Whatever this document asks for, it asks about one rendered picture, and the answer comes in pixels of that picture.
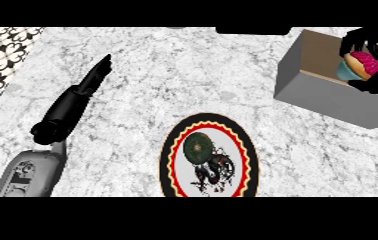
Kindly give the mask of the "pink frosted cupcake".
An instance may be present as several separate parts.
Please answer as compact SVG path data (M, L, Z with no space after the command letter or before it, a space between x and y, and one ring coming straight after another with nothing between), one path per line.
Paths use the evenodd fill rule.
M378 60L361 51L349 52L344 55L336 68L336 77L339 80L366 81L378 72Z

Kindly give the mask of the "grey cardboard box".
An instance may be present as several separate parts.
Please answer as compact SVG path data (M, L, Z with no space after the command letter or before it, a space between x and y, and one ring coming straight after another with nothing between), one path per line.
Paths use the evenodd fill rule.
M302 30L277 64L274 99L366 129L378 128L378 95L336 78L341 39Z

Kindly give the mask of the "black rimmed dragon plate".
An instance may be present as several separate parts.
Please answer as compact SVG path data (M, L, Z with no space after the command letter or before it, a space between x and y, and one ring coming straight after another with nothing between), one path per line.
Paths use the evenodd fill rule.
M168 133L159 159L166 197L253 197L258 156L237 123L215 113L186 117Z

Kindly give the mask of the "black white patterned cloth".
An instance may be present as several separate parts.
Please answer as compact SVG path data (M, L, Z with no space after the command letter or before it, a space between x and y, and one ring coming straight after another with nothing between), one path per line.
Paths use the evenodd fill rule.
M0 27L0 95L42 30L42 27Z

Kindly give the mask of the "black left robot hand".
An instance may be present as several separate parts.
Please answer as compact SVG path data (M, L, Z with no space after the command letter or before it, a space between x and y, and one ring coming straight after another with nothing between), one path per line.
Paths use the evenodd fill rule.
M93 66L78 85L72 85L57 97L42 120L32 126L33 142L48 145L69 136L82 116L90 98L110 72L110 55Z

